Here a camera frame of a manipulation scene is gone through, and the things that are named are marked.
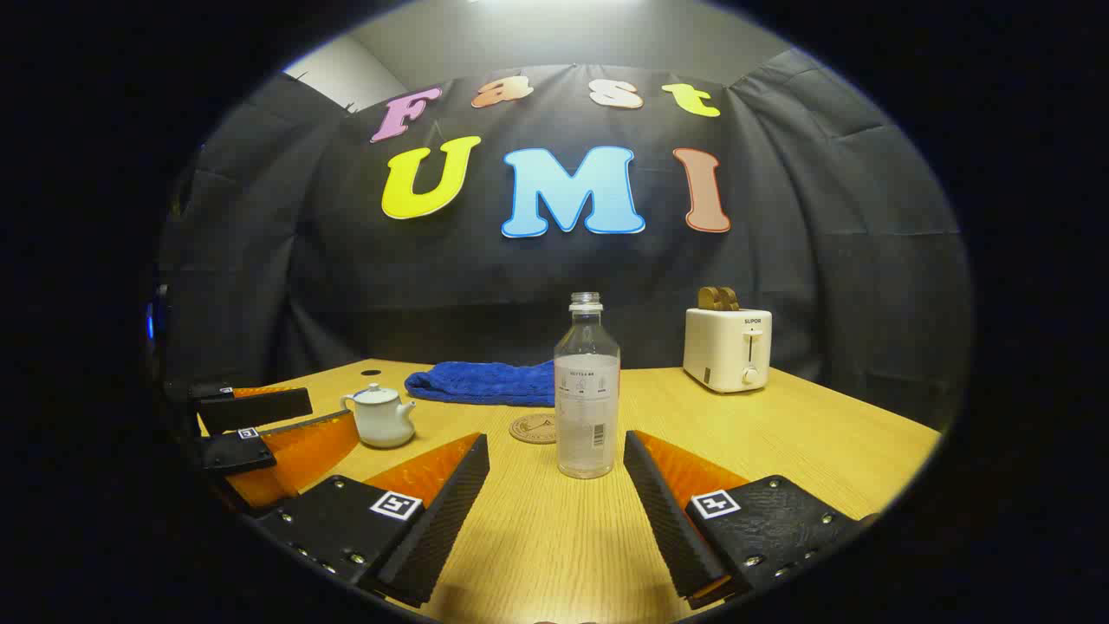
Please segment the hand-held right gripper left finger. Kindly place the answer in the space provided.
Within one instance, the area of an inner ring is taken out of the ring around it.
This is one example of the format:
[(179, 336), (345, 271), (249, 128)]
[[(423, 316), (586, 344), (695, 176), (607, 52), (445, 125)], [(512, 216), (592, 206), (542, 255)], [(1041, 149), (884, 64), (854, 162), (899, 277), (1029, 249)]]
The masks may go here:
[(475, 432), (363, 481), (325, 478), (255, 525), (325, 576), (419, 608), (488, 473), (488, 438)]

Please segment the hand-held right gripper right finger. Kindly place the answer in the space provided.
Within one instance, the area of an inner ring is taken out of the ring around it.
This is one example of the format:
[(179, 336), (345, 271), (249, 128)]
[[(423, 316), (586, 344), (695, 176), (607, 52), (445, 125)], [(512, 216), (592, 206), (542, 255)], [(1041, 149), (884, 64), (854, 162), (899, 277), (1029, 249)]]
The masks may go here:
[(783, 475), (747, 479), (633, 430), (623, 466), (690, 608), (775, 589), (868, 529)]

